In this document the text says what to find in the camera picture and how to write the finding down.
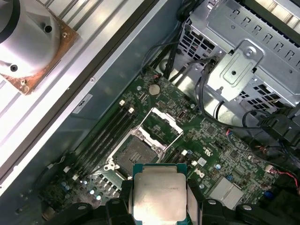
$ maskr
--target screw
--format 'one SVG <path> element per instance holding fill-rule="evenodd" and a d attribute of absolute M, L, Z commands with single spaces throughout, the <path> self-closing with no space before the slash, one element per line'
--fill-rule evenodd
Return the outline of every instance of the screw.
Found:
<path fill-rule="evenodd" d="M 252 50 L 248 50 L 248 51 L 246 52 L 246 56 L 250 57 L 250 56 L 252 55 L 252 53 L 253 53 Z"/>
<path fill-rule="evenodd" d="M 244 210 L 252 210 L 251 206 L 249 205 L 243 205 Z"/>
<path fill-rule="evenodd" d="M 156 153 L 157 153 L 157 154 L 160 154 L 160 153 L 161 153 L 161 149 L 160 149 L 160 148 L 157 148 L 157 149 L 156 149 Z"/>
<path fill-rule="evenodd" d="M 217 204 L 217 202 L 215 200 L 212 200 L 212 199 L 208 200 L 208 203 L 211 204 L 211 205 L 216 205 Z"/>
<path fill-rule="evenodd" d="M 18 70 L 18 66 L 17 65 L 11 65 L 10 66 L 10 71 L 11 72 L 15 72 L 15 71 L 17 71 Z"/>

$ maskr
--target sticker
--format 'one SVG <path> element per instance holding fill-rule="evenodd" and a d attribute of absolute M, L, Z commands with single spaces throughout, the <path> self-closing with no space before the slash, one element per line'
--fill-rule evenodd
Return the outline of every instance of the sticker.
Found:
<path fill-rule="evenodd" d="M 198 161 L 197 161 L 197 163 L 200 165 L 200 166 L 204 166 L 206 163 L 207 163 L 207 161 L 204 159 L 204 158 L 200 158 Z"/>
<path fill-rule="evenodd" d="M 84 107 L 85 105 L 90 101 L 90 99 L 93 96 L 91 94 L 87 94 L 84 99 L 78 104 L 78 106 L 73 110 L 72 113 L 78 114 Z"/>

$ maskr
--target capacitor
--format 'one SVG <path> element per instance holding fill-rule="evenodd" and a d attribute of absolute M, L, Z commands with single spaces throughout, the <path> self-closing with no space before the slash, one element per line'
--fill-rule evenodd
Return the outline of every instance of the capacitor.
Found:
<path fill-rule="evenodd" d="M 95 190 L 96 190 L 95 188 L 91 189 L 90 194 L 93 195 L 95 193 Z"/>
<path fill-rule="evenodd" d="M 221 165 L 220 165 L 220 164 L 215 164 L 215 168 L 216 168 L 217 170 L 220 170 L 220 169 L 221 169 Z"/>

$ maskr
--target ventilation holes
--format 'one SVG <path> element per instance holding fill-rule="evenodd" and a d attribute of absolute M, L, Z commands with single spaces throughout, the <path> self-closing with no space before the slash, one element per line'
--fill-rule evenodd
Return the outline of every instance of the ventilation holes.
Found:
<path fill-rule="evenodd" d="M 183 52 L 194 60 L 209 57 L 212 50 L 215 48 L 215 46 L 210 41 L 203 38 L 202 35 L 187 30 L 184 32 L 179 45 L 183 47 Z"/>
<path fill-rule="evenodd" d="M 263 41 L 267 44 L 267 43 L 269 43 L 269 41 L 270 41 L 272 38 L 273 38 L 273 36 L 272 36 L 271 34 L 267 34 L 267 35 L 264 37 Z"/>
<path fill-rule="evenodd" d="M 275 46 L 274 50 L 279 52 L 283 47 L 283 44 L 281 42 L 278 42 L 277 45 Z"/>
<path fill-rule="evenodd" d="M 239 12 L 237 9 L 235 9 L 235 10 L 231 13 L 230 17 L 232 17 L 233 19 L 235 19 L 239 14 L 240 14 L 240 12 Z"/>
<path fill-rule="evenodd" d="M 241 23 L 241 25 L 243 25 L 244 27 L 246 27 L 249 23 L 250 23 L 250 18 L 246 17 L 243 22 Z"/>
<path fill-rule="evenodd" d="M 292 50 L 289 50 L 289 52 L 286 54 L 285 58 L 290 61 L 294 54 L 295 53 Z"/>
<path fill-rule="evenodd" d="M 260 26 L 256 25 L 256 26 L 254 27 L 252 33 L 253 33 L 254 35 L 257 35 L 261 30 L 262 30 L 262 28 L 261 28 Z"/>
<path fill-rule="evenodd" d="M 241 98 L 248 98 L 249 97 L 249 95 L 246 92 L 244 92 L 244 91 L 242 91 L 240 93 L 240 96 L 241 96 Z"/>
<path fill-rule="evenodd" d="M 251 105 L 256 106 L 255 109 L 269 109 L 270 106 L 282 108 L 284 105 L 280 102 L 280 96 L 276 93 L 270 92 L 264 84 L 253 87 L 260 95 L 261 98 L 251 99 L 247 102 Z"/>

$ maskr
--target cable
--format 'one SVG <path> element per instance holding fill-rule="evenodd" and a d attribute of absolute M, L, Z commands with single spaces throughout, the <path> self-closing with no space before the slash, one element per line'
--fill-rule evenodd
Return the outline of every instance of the cable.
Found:
<path fill-rule="evenodd" d="M 276 169 L 276 170 L 271 170 L 271 173 L 278 173 L 278 174 L 285 174 L 285 175 L 288 175 L 289 177 L 291 177 L 291 178 L 294 179 L 297 189 L 299 188 L 299 183 L 298 183 L 298 180 L 297 180 L 297 178 L 296 178 L 295 175 L 292 175 L 292 174 L 289 173 L 289 172 L 282 172 L 282 171 L 277 170 L 277 169 Z"/>
<path fill-rule="evenodd" d="M 177 74 L 175 74 L 169 81 L 170 82 L 173 82 L 175 81 L 181 74 L 184 73 L 184 71 L 189 68 L 190 66 L 192 66 L 193 64 L 196 64 L 196 63 L 207 63 L 209 62 L 209 60 L 211 60 L 211 58 L 208 58 L 208 59 L 200 59 L 200 60 L 193 60 L 193 61 L 190 61 L 188 63 L 186 63 L 179 71 Z"/>
<path fill-rule="evenodd" d="M 182 33 L 182 23 L 179 24 L 177 33 L 176 33 L 175 37 L 173 38 L 173 41 L 178 41 L 179 42 L 181 33 Z M 173 66 L 174 66 L 174 62 L 175 62 L 175 56 L 176 56 L 176 53 L 177 53 L 177 47 L 178 47 L 177 45 L 173 45 L 171 47 L 170 55 L 169 55 L 169 58 L 168 58 L 167 64 L 165 65 L 165 70 L 164 70 L 164 77 L 166 79 L 169 79 L 170 74 L 173 70 Z"/>
<path fill-rule="evenodd" d="M 216 108 L 216 120 L 218 120 L 220 108 L 222 107 L 222 105 L 224 105 L 224 103 L 225 103 L 225 101 L 221 101 L 221 102 L 217 105 L 217 108 Z"/>
<path fill-rule="evenodd" d="M 227 127 L 229 129 L 242 129 L 242 130 L 261 129 L 260 127 L 239 127 L 239 126 L 225 124 L 216 120 L 214 117 L 206 113 L 204 108 L 204 103 L 203 103 L 203 90 L 204 90 L 205 83 L 209 78 L 209 72 L 212 66 L 213 65 L 211 63 L 208 63 L 206 65 L 206 67 L 204 68 L 204 73 L 202 74 L 202 77 L 198 80 L 195 87 L 195 95 L 196 95 L 198 106 L 202 112 L 202 115 L 211 123 L 215 123 L 219 126 Z"/>
<path fill-rule="evenodd" d="M 39 183 L 41 182 L 42 178 L 44 177 L 44 175 L 50 170 L 52 169 L 55 165 L 61 164 L 65 161 L 66 156 L 63 156 L 60 158 L 60 161 L 58 162 L 54 162 L 54 163 L 50 163 L 46 168 L 43 169 L 43 171 L 39 174 L 39 176 L 37 177 L 37 179 L 35 180 L 33 187 L 34 190 L 38 190 L 39 189 Z"/>
<path fill-rule="evenodd" d="M 289 147 L 286 147 L 282 142 L 279 142 L 279 145 L 282 148 L 282 151 L 285 153 L 285 155 L 292 161 L 292 163 L 300 169 L 300 161 L 297 157 L 293 155 L 293 153 L 290 151 Z"/>
<path fill-rule="evenodd" d="M 144 58 L 143 58 L 143 60 L 142 60 L 141 70 L 140 70 L 142 76 L 146 76 L 146 74 L 145 74 L 144 71 L 143 71 L 144 66 L 145 66 L 145 61 L 146 61 L 148 55 L 149 55 L 154 49 L 156 49 L 156 48 L 158 48 L 158 47 L 162 47 L 162 46 L 167 46 L 167 45 L 177 44 L 177 43 L 179 43 L 179 41 L 171 41 L 171 42 L 167 42 L 167 43 L 163 43 L 163 44 L 159 44 L 159 45 L 154 45 L 154 46 L 152 46 L 152 47 L 147 51 L 147 53 L 145 54 L 145 56 L 144 56 Z"/>
<path fill-rule="evenodd" d="M 250 113 L 254 113 L 254 112 L 256 112 L 256 113 L 262 113 L 262 114 L 264 114 L 264 115 L 266 115 L 266 116 L 271 116 L 271 113 L 266 112 L 266 111 L 264 111 L 264 110 L 253 109 L 253 110 L 251 110 L 251 111 L 246 112 L 246 113 L 243 115 L 243 117 L 242 117 L 242 124 L 243 124 L 243 127 L 245 127 L 245 128 L 247 127 L 247 122 L 246 122 L 247 116 L 248 116 Z"/>
<path fill-rule="evenodd" d="M 177 20 L 180 22 L 185 22 L 188 17 L 189 13 L 195 10 L 204 0 L 187 0 L 185 1 L 182 6 L 178 9 L 176 17 Z"/>

